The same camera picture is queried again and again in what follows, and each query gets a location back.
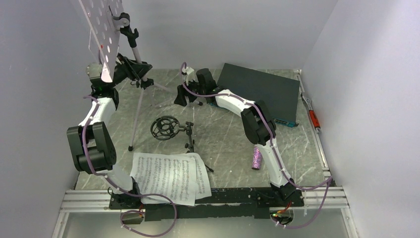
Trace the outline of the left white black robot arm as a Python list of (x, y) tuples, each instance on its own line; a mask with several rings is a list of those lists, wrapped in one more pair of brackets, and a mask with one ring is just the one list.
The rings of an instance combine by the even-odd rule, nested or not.
[(117, 165), (116, 149), (106, 125), (119, 106), (116, 85), (125, 79), (141, 85), (141, 77), (152, 65), (118, 54), (115, 69), (113, 82), (104, 82), (103, 64), (94, 62), (86, 67), (91, 83), (91, 93), (86, 98), (92, 106), (77, 126), (67, 129), (66, 135), (76, 170), (103, 178), (114, 194), (123, 194), (122, 200), (129, 208), (136, 208), (142, 202), (142, 194), (135, 180)]

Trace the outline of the lilac perforated music stand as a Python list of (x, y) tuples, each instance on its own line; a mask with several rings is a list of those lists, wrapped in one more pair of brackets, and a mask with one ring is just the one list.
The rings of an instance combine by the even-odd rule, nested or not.
[[(136, 40), (139, 37), (136, 29), (130, 27), (130, 15), (124, 12), (122, 1), (120, 0), (80, 0), (79, 5), (85, 15), (85, 19), (90, 27), (90, 42), (94, 42), (95, 49), (91, 50), (95, 63), (86, 68), (86, 74), (92, 84), (92, 96), (96, 98), (107, 97), (118, 106), (119, 97), (113, 82), (114, 68), (119, 53), (120, 35), (124, 35), (132, 49), (134, 59), (141, 63), (141, 57), (137, 49)], [(133, 151), (133, 143), (138, 125), (140, 109), (145, 91), (150, 87), (157, 87), (166, 92), (174, 91), (160, 85), (153, 80), (152, 86), (136, 86), (140, 89), (140, 98), (132, 129), (131, 141), (128, 147)]]

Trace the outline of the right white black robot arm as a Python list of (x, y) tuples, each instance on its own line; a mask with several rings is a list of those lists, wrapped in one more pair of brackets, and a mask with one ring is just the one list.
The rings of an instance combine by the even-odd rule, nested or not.
[(267, 166), (274, 202), (279, 206), (290, 202), (296, 187), (280, 157), (276, 125), (265, 102), (247, 100), (218, 86), (207, 68), (194, 71), (183, 63), (179, 75), (181, 85), (177, 87), (174, 103), (185, 107), (197, 98), (205, 98), (207, 102), (240, 116), (247, 139), (259, 149)]

